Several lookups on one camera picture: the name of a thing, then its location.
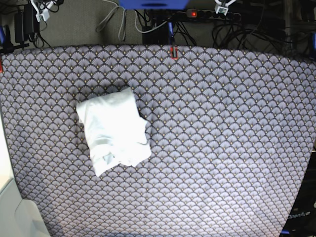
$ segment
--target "white cloth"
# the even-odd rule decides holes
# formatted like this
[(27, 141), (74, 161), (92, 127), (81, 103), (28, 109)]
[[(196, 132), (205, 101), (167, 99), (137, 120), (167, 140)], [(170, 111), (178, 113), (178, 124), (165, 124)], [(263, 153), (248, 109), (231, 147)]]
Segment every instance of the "white cloth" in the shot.
[(139, 117), (131, 88), (77, 105), (95, 174), (118, 165), (136, 166), (151, 155), (147, 121)]

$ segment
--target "fan pattern fabric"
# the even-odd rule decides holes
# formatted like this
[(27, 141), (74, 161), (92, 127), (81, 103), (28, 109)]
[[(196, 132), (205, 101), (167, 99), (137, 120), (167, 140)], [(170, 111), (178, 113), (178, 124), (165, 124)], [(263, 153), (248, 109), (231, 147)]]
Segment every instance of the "fan pattern fabric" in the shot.
[[(277, 237), (316, 139), (316, 66), (268, 54), (81, 46), (2, 56), (23, 198), (53, 237)], [(94, 175), (76, 104), (134, 91), (153, 155)]]

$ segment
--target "patterned tablecloth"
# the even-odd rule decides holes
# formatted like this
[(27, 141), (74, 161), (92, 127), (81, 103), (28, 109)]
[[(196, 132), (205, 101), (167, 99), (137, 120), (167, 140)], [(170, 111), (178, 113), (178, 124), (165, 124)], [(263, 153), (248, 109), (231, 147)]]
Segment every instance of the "patterned tablecloth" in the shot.
[[(316, 66), (253, 52), (81, 46), (2, 56), (23, 198), (53, 237), (277, 237), (315, 133)], [(153, 155), (94, 175), (76, 104), (130, 86)]]

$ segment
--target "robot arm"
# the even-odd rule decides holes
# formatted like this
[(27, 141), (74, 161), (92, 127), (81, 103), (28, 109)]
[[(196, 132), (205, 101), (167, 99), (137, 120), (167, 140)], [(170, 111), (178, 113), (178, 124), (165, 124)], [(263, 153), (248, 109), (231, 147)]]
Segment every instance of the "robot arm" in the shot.
[(214, 0), (216, 2), (215, 6), (215, 12), (218, 13), (223, 13), (225, 16), (227, 15), (228, 12), (228, 7), (233, 4), (237, 0)]

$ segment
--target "white cable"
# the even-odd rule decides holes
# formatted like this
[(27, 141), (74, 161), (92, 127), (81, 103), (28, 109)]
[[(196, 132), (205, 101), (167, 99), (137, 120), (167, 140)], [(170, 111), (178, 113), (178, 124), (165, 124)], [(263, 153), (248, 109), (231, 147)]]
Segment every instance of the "white cable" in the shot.
[(140, 33), (146, 34), (146, 33), (153, 32), (153, 31), (157, 30), (158, 28), (160, 28), (161, 26), (163, 26), (164, 24), (166, 24), (166, 23), (167, 23), (167, 21), (162, 22), (160, 25), (156, 26), (155, 28), (152, 28), (151, 30), (148, 30), (148, 31), (141, 31), (141, 30), (139, 30), (138, 27), (137, 27), (137, 12), (135, 11), (135, 28), (136, 28), (136, 30), (137, 30), (138, 32), (140, 32)]
[(118, 9), (122, 8), (123, 9), (123, 14), (122, 14), (122, 23), (120, 25), (119, 28), (119, 32), (118, 32), (118, 39), (120, 41), (125, 41), (125, 37), (126, 37), (126, 9), (120, 5), (118, 5), (116, 2), (114, 1), (110, 1), (110, 0), (102, 0), (105, 2), (109, 2), (115, 5), (115, 7), (109, 12), (109, 14), (97, 25), (97, 27), (95, 28), (96, 32), (100, 32), (102, 31), (106, 25), (108, 24), (108, 22), (110, 21), (110, 19), (115, 15), (115, 13), (117, 12)]

